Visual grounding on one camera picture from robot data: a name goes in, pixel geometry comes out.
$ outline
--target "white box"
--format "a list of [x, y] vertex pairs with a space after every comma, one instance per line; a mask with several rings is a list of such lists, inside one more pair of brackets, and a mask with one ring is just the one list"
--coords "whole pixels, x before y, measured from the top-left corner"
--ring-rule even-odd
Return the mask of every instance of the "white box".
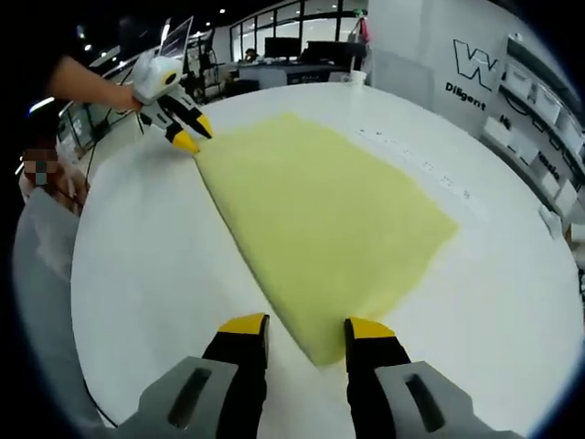
[[573, 210], [573, 206], [577, 201], [577, 191], [570, 184], [568, 178], [560, 185], [560, 191], [555, 196], [555, 204], [563, 218], [566, 218]]
[[488, 117], [484, 125], [484, 137], [500, 148], [506, 148], [512, 140], [512, 133], [493, 117]]
[[557, 240], [563, 236], [563, 224], [559, 215], [557, 215], [555, 212], [551, 212], [544, 205], [540, 206], [540, 209], [538, 209], [538, 214], [547, 225], [548, 232], [550, 233], [550, 236], [553, 240]]
[[542, 84], [537, 85], [537, 98], [535, 105], [538, 112], [550, 123], [555, 123], [560, 113], [560, 102], [557, 97], [548, 91], [547, 87]]
[[512, 140], [509, 147], [516, 152], [518, 158], [529, 166], [537, 157], [539, 151], [535, 143], [515, 127], [512, 127]]
[[570, 240], [573, 242], [585, 242], [585, 224], [572, 223], [570, 225]]
[[577, 247], [577, 250], [573, 251], [573, 257], [575, 258], [577, 266], [581, 270], [585, 269], [585, 245], [581, 244]]
[[554, 198], [558, 194], [558, 182], [554, 176], [550, 174], [550, 172], [545, 172], [544, 176], [540, 180], [540, 185], [551, 198]]
[[581, 134], [581, 127], [573, 116], [564, 112], [558, 118], [558, 129], [567, 147], [578, 154], [583, 147], [583, 134]]
[[519, 96], [525, 99], [528, 98], [532, 88], [532, 79], [514, 64], [508, 63], [505, 66], [505, 83]]

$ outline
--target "window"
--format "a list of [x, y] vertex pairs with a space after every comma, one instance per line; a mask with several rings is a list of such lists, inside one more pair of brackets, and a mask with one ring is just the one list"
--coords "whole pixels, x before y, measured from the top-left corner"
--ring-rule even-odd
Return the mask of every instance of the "window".
[[246, 50], [249, 48], [256, 48], [256, 38], [255, 28], [254, 28], [254, 18], [250, 20], [244, 21], [243, 25], [243, 44], [244, 44], [244, 56], [246, 55]]
[[309, 41], [335, 41], [335, 18], [316, 18], [303, 22], [303, 49]]
[[298, 21], [293, 21], [292, 23], [286, 23], [284, 25], [278, 25], [276, 27], [276, 36], [277, 37], [294, 37], [298, 38], [301, 29], [299, 27]]
[[242, 59], [241, 53], [241, 38], [240, 38], [240, 25], [237, 25], [231, 29], [231, 56], [235, 62]]
[[299, 20], [301, 18], [301, 3], [294, 3], [280, 8], [276, 13], [278, 20], [276, 26], [277, 37], [298, 38], [301, 33]]
[[341, 27], [339, 28], [339, 41], [346, 42], [349, 35], [356, 29], [357, 18], [346, 18], [341, 19]]
[[337, 0], [307, 0], [304, 3], [304, 15], [335, 14], [337, 8]]
[[301, 3], [293, 3], [285, 7], [281, 7], [276, 14], [278, 24], [284, 24], [292, 20], [299, 20], [301, 18]]
[[258, 16], [258, 29], [256, 29], [256, 38], [258, 41], [256, 50], [258, 54], [264, 55], [264, 40], [267, 37], [274, 36], [274, 12]]

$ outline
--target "round table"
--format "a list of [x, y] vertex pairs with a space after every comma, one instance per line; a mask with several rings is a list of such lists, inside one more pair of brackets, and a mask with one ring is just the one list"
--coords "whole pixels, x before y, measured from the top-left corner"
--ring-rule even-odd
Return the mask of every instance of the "round table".
[[[498, 430], [529, 434], [558, 401], [583, 340], [575, 262], [504, 162], [440, 116], [369, 87], [258, 91], [204, 109], [216, 134], [280, 112], [332, 127], [415, 178], [460, 229], [382, 323], [473, 398]], [[354, 437], [342, 362], [316, 368], [242, 260], [193, 158], [152, 130], [98, 170], [71, 276], [88, 388], [117, 423], [142, 391], [200, 356], [234, 316], [271, 315], [259, 438]]]

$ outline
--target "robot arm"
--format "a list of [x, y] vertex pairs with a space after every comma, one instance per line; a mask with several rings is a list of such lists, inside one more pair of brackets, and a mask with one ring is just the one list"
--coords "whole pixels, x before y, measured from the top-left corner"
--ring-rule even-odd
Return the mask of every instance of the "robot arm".
[[139, 114], [143, 123], [154, 123], [174, 147], [196, 154], [199, 148], [188, 130], [206, 138], [212, 131], [194, 97], [180, 84], [182, 68], [180, 59], [144, 52], [133, 67], [134, 97], [144, 105]]
[[410, 362], [394, 331], [369, 320], [345, 323], [347, 401], [356, 438], [520, 439], [473, 413], [471, 397], [424, 361]]
[[233, 318], [202, 358], [182, 360], [144, 390], [112, 439], [255, 438], [266, 399], [269, 317]]

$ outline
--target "yellow cloth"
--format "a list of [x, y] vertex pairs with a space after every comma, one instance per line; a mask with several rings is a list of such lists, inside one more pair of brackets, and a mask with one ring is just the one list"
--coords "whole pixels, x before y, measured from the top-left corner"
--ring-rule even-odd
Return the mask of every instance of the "yellow cloth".
[[219, 211], [315, 365], [341, 359], [344, 320], [387, 314], [457, 230], [404, 173], [293, 114], [201, 146]]

